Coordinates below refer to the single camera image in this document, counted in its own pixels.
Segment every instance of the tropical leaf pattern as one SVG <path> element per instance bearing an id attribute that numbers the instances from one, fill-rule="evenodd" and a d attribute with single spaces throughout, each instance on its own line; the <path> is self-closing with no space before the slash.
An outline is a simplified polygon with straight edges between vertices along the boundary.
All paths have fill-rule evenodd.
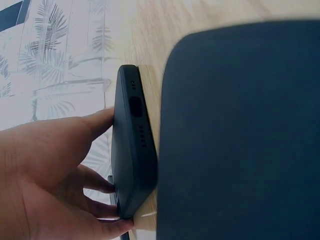
<path id="1" fill-rule="evenodd" d="M 111 29 L 105 25 L 109 7 L 109 0 L 31 1 L 22 32 L 15 36 L 21 39 L 16 59 L 9 57 L 17 49 L 9 41 L 11 30 L 0 34 L 0 130 L 27 122 L 84 116 L 105 107 L 111 80 L 107 75 L 97 78 L 96 72 L 100 68 L 102 73 L 103 64 L 115 59 L 105 55 L 113 48 Z M 72 23 L 79 20 L 85 24 L 75 30 Z M 78 46 L 77 35 L 87 39 L 75 55 L 70 46 Z M 105 178 L 111 174 L 110 146 L 110 134 L 102 135 L 92 143 L 83 162 Z M 85 194 L 110 202 L 103 193 L 86 190 Z"/>
<path id="2" fill-rule="evenodd" d="M 106 26 L 100 26 L 95 33 L 96 36 L 92 39 L 92 49 L 100 52 L 104 48 L 109 52 L 113 48 L 112 38 L 109 36 L 110 29 Z"/>
<path id="3" fill-rule="evenodd" d="M 39 17 L 34 20 L 36 23 L 34 29 L 39 38 L 42 41 L 44 40 L 43 49 L 56 49 L 56 46 L 61 44 L 59 39 L 68 32 L 67 19 L 63 10 L 52 0 L 42 0 L 37 14 Z M 34 41 L 31 48 L 38 50 L 41 47 L 41 40 Z"/>
<path id="4" fill-rule="evenodd" d="M 61 51 L 47 48 L 43 55 L 33 48 L 34 43 L 25 46 L 20 54 L 22 70 L 28 75 L 41 74 L 41 80 L 48 85 L 61 83 L 64 80 L 65 54 Z"/>
<path id="5" fill-rule="evenodd" d="M 90 10 L 94 14 L 104 14 L 110 7 L 107 0 L 88 0 L 88 2 L 90 3 Z"/>

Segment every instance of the black rubber case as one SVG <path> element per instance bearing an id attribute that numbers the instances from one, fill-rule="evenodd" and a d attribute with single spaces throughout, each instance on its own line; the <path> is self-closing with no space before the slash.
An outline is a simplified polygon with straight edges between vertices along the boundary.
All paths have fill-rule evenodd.
<path id="1" fill-rule="evenodd" d="M 132 218 L 157 185 L 158 160 L 140 73 L 119 68 L 114 104 L 111 167 L 122 219 Z"/>

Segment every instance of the finger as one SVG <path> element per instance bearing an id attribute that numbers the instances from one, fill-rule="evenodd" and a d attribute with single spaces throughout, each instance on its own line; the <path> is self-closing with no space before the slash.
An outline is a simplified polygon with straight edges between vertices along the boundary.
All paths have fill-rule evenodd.
<path id="1" fill-rule="evenodd" d="M 24 171 L 43 188 L 54 188 L 88 154 L 92 141 L 113 122 L 113 109 L 85 117 L 37 121 L 10 130 Z"/>
<path id="2" fill-rule="evenodd" d="M 85 189 L 97 190 L 105 194 L 115 192 L 115 186 L 105 180 L 96 171 L 84 165 L 80 165 L 79 168 L 84 179 L 83 187 Z"/>
<path id="3" fill-rule="evenodd" d="M 115 205 L 107 205 L 98 201 L 94 201 L 89 197 L 85 197 L 87 209 L 89 213 L 98 219 L 102 218 L 117 218 L 118 208 Z"/>
<path id="4" fill-rule="evenodd" d="M 128 220 L 118 220 L 113 223 L 101 223 L 103 238 L 114 239 L 119 237 L 134 227 L 134 221 Z"/>
<path id="5" fill-rule="evenodd" d="M 84 116 L 82 120 L 89 127 L 92 137 L 96 139 L 106 132 L 114 122 L 114 108 L 98 111 L 92 115 Z"/>

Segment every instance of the hand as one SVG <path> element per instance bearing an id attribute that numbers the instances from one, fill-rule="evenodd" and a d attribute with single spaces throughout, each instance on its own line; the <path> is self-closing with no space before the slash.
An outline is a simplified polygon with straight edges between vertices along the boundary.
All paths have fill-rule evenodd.
<path id="1" fill-rule="evenodd" d="M 104 240 L 133 227 L 132 220 L 100 220 L 117 217 L 117 207 L 83 193 L 115 190 L 80 165 L 113 115 L 107 109 L 0 131 L 0 239 Z"/>

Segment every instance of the wooden table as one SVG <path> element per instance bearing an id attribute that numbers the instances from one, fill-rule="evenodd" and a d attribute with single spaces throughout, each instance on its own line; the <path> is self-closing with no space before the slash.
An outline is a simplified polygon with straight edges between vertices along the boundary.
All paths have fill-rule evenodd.
<path id="1" fill-rule="evenodd" d="M 236 24 L 319 17 L 320 0 L 110 0 L 105 25 L 114 46 L 104 53 L 103 74 L 113 83 L 107 102 L 114 99 L 119 66 L 137 65 L 158 151 L 163 73 L 182 37 Z M 136 213 L 130 239 L 155 240 L 156 220 L 157 190 Z"/>

